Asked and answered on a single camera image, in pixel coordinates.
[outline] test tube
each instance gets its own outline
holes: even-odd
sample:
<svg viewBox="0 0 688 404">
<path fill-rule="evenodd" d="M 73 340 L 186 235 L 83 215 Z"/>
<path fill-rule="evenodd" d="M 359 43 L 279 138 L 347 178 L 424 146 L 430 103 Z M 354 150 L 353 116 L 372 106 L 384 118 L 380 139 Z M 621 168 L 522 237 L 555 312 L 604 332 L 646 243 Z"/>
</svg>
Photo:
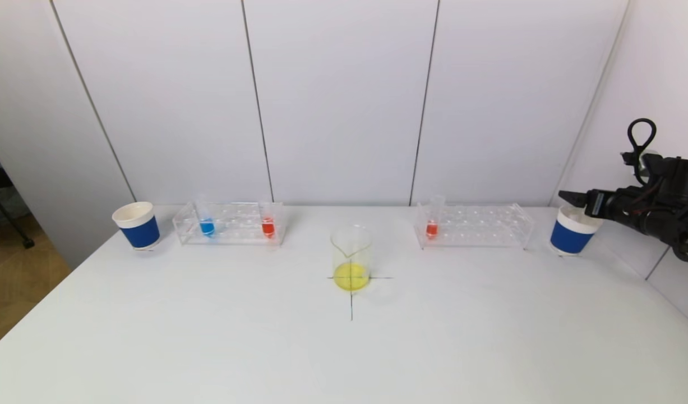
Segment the test tube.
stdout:
<svg viewBox="0 0 688 404">
<path fill-rule="evenodd" d="M 213 237 L 215 235 L 214 220 L 211 217 L 209 207 L 202 199 L 195 200 L 195 211 L 197 212 L 197 218 L 200 221 L 203 235 Z"/>
<path fill-rule="evenodd" d="M 266 238 L 274 238 L 274 204 L 272 202 L 259 202 L 259 215 L 261 216 L 261 230 Z"/>
<path fill-rule="evenodd" d="M 441 213 L 444 211 L 446 198 L 443 195 L 434 195 L 431 197 L 428 213 L 428 223 L 426 223 L 426 236 L 429 240 L 433 240 L 438 236 L 438 223 L 441 222 Z"/>
</svg>

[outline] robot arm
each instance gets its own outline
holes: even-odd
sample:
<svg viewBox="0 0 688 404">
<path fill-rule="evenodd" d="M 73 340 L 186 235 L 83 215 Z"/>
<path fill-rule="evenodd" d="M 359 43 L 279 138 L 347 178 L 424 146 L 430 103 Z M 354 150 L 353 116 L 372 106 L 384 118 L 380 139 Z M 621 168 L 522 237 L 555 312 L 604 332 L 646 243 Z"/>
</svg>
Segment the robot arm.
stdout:
<svg viewBox="0 0 688 404">
<path fill-rule="evenodd" d="M 652 129 L 651 136 L 641 146 L 632 135 L 633 126 L 639 122 L 648 123 Z M 658 238 L 688 263 L 688 159 L 643 154 L 655 133 L 655 123 L 646 118 L 635 120 L 628 127 L 633 151 L 622 154 L 623 162 L 634 167 L 641 186 L 616 191 L 592 189 L 584 194 L 560 191 L 558 195 L 576 207 L 585 208 L 585 214 L 590 217 L 613 220 Z M 642 179 L 640 161 L 649 174 L 647 182 Z"/>
</svg>

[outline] blue liquid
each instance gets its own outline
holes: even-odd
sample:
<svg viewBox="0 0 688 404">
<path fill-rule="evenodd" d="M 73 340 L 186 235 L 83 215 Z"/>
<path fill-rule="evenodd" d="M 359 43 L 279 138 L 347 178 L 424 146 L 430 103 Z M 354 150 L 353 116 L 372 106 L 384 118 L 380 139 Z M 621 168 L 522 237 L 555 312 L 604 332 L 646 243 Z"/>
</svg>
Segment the blue liquid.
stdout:
<svg viewBox="0 0 688 404">
<path fill-rule="evenodd" d="M 207 237 L 214 236 L 214 222 L 208 220 L 207 222 L 200 222 L 200 227 L 202 228 L 202 233 Z"/>
</svg>

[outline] test tube with red liquid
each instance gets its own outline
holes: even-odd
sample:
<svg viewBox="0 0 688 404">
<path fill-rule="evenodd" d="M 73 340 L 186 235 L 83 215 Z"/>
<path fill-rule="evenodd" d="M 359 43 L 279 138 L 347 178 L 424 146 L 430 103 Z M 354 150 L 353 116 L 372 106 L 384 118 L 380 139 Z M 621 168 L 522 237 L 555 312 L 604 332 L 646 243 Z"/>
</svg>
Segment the test tube with red liquid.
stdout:
<svg viewBox="0 0 688 404">
<path fill-rule="evenodd" d="M 271 202 L 259 203 L 259 215 L 261 216 L 261 230 L 266 238 L 274 238 L 274 210 Z"/>
<path fill-rule="evenodd" d="M 444 211 L 446 198 L 443 195 L 434 195 L 429 202 L 428 223 L 426 223 L 426 236 L 433 240 L 438 236 L 438 223 L 441 222 L 441 213 Z"/>
</svg>

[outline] wooden floor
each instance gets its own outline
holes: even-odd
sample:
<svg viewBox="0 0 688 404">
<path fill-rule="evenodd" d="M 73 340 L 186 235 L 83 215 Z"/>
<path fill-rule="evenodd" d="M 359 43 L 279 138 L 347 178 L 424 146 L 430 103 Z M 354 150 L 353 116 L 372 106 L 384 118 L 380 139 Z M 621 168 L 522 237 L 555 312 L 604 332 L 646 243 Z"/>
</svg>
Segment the wooden floor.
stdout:
<svg viewBox="0 0 688 404">
<path fill-rule="evenodd" d="M 34 217 L 17 221 L 35 246 L 25 250 L 14 228 L 0 225 L 0 339 L 70 274 Z"/>
</svg>

